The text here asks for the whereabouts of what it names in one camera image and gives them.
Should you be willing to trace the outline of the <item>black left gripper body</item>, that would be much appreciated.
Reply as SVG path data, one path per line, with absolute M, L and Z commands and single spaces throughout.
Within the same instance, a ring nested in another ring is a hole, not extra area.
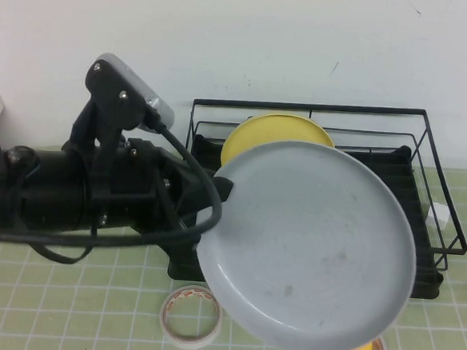
M 197 269 L 196 261 L 174 259 L 174 246 L 217 223 L 218 191 L 213 173 L 180 142 L 170 152 L 142 139 L 118 147 L 105 192 L 94 181 L 86 190 L 94 209 L 88 247 L 156 245 L 171 268 Z

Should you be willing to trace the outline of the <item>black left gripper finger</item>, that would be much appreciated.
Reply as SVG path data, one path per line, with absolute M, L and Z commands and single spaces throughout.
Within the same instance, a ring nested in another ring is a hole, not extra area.
M 174 246 L 174 259 L 180 261 L 196 261 L 198 259 L 196 249 L 198 248 L 201 237 L 202 235 L 197 233 L 178 241 Z
M 231 191 L 233 190 L 234 183 L 225 177 L 213 177 L 212 181 L 218 191 L 221 202 L 227 201 Z

